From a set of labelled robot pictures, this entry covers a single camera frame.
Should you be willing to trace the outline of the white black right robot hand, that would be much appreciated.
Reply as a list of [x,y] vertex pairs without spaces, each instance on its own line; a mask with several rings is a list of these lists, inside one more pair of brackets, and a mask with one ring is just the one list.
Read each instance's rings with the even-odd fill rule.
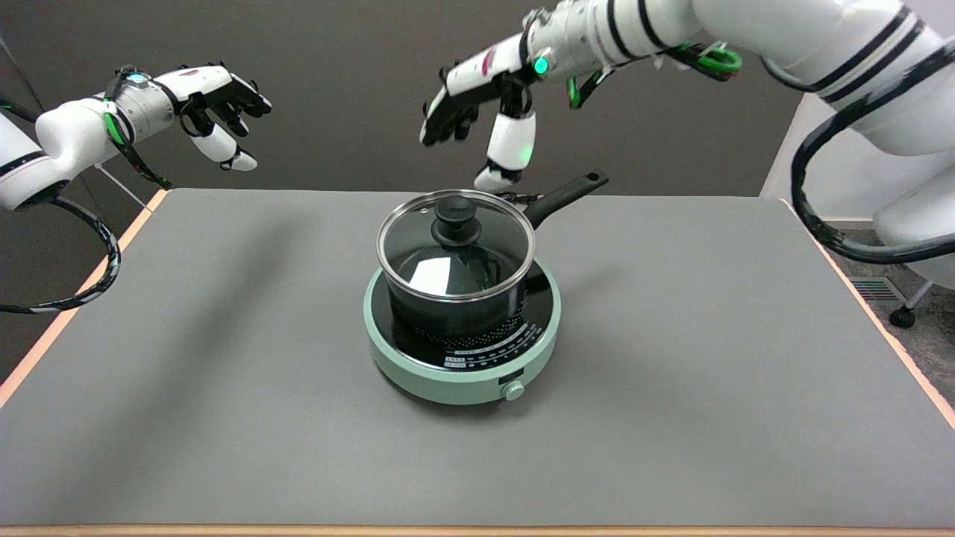
[[536,116],[528,85],[527,37],[515,34],[439,71],[441,87],[423,106],[419,141],[425,147],[462,142],[478,120],[483,103],[498,102],[486,163],[474,179],[480,192],[510,191],[521,180],[536,140]]

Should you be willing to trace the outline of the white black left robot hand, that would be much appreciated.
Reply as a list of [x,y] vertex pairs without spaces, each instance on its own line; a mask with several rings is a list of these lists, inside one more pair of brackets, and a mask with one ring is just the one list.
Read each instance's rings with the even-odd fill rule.
[[272,112],[272,103],[253,81],[233,74],[224,64],[208,63],[167,72],[153,83],[169,96],[181,129],[195,148],[219,169],[249,172],[258,167],[256,157],[236,140],[249,134],[244,115],[262,118]]

